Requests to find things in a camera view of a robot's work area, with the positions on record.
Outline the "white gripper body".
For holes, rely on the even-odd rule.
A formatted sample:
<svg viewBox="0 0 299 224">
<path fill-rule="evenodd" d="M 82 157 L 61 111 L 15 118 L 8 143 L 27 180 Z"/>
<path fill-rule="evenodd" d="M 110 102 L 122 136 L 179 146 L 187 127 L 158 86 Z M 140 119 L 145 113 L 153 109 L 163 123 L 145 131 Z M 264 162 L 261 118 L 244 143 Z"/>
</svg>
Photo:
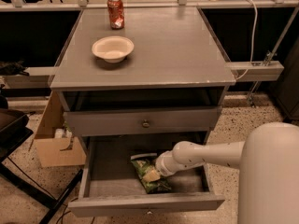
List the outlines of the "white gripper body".
<svg viewBox="0 0 299 224">
<path fill-rule="evenodd" d="M 162 176 L 174 175 L 178 171 L 183 171 L 186 166 L 178 163 L 171 151 L 162 153 L 155 162 L 155 167 Z"/>
</svg>

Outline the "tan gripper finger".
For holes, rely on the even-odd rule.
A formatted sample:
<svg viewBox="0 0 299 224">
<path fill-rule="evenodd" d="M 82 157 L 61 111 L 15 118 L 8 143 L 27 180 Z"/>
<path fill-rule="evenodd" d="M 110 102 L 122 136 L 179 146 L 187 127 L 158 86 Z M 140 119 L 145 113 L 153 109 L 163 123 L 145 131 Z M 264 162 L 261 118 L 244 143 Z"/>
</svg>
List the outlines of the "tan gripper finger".
<svg viewBox="0 0 299 224">
<path fill-rule="evenodd" d="M 146 182 L 157 181 L 160 178 L 161 178 L 161 175 L 155 168 L 149 169 L 142 177 L 142 179 Z"/>
</svg>

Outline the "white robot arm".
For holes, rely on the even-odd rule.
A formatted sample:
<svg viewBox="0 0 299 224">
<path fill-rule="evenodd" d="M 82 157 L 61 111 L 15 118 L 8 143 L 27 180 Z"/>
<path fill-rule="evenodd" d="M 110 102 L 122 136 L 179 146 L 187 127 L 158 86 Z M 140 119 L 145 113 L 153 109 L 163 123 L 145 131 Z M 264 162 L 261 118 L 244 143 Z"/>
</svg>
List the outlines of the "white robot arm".
<svg viewBox="0 0 299 224">
<path fill-rule="evenodd" d="M 161 154 L 147 182 L 204 163 L 239 170 L 237 224 L 299 224 L 299 127 L 266 123 L 246 140 L 197 145 L 181 141 Z"/>
</svg>

